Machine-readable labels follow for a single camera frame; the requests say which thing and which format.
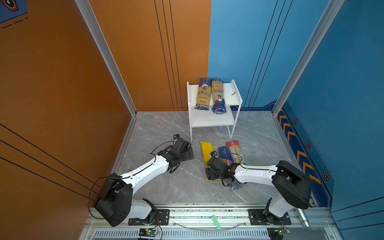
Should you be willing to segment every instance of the robotic arm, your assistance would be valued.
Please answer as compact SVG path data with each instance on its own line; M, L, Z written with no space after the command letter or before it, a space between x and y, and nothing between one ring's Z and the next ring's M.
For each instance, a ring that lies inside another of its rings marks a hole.
M135 170L118 176L112 173L105 180L93 207L114 227L126 217L139 218L152 223L156 207L147 199L133 200L132 196L154 177L169 171L174 172L182 161L194 158L191 143L178 134L175 143L155 155L149 162ZM280 195L270 199L264 210L269 224L280 224L281 217L293 207L307 209L311 194L311 180L287 161L266 167L245 166L232 163L227 166L216 152L207 162L207 175L212 180L255 182L275 186Z

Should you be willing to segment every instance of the green textured object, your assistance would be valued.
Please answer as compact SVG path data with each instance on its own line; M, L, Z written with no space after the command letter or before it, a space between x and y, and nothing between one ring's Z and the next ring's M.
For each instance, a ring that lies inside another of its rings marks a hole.
M220 223L218 223L217 217L215 215L213 215L211 218L212 218L212 221L214 222L214 224L216 226L216 229L220 229L221 226L220 226Z

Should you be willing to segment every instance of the white shelf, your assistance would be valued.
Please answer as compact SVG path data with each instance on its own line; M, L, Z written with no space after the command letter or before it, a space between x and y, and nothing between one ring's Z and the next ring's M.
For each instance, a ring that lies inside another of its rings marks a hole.
M224 83L224 101L226 106L237 106L239 105L240 99L237 95L235 85L232 83ZM189 94L190 94L190 104L188 106L195 107L197 100L197 92L199 90L199 85L189 85ZM209 102L209 106L212 107L214 105L213 98L211 97L211 101Z
M189 109L191 113L191 127L211 127L211 126L228 126L235 123L231 108L227 108L226 114L215 114L211 109L197 110Z
M193 127L227 126L229 138L232 138L243 99L240 96L235 80L232 80L231 83L224 83L223 88L225 108L227 113L215 114L212 112L212 106L214 105L212 97L209 103L209 110L195 109L199 85L189 85L189 82L187 82L189 129L191 141ZM233 117L230 106L239 106L235 118Z

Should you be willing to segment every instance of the black mounting plate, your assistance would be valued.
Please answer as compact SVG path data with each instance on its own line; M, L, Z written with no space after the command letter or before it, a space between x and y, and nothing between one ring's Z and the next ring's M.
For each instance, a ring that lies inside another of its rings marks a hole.
M248 209L251 225L270 225L265 222L263 211L264 209ZM282 217L282 222L284 225L291 225L291 219L289 218L288 212Z
M156 209L156 216L159 217L159 225L168 225L169 221L169 209ZM157 217L155 217L153 223L146 224L144 220L139 218L130 218L128 221L129 226L148 226L148 225L156 225Z

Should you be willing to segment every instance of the silver tube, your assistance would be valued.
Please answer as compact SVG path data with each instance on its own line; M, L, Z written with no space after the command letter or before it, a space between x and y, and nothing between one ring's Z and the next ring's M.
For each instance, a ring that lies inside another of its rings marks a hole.
M300 209L300 208L297 208L297 207L295 207L295 209L296 209L297 215L299 215L299 218L300 218L301 222L303 223L303 225L305 227L310 227L311 226L310 222L308 221L308 218L305 215L304 210Z

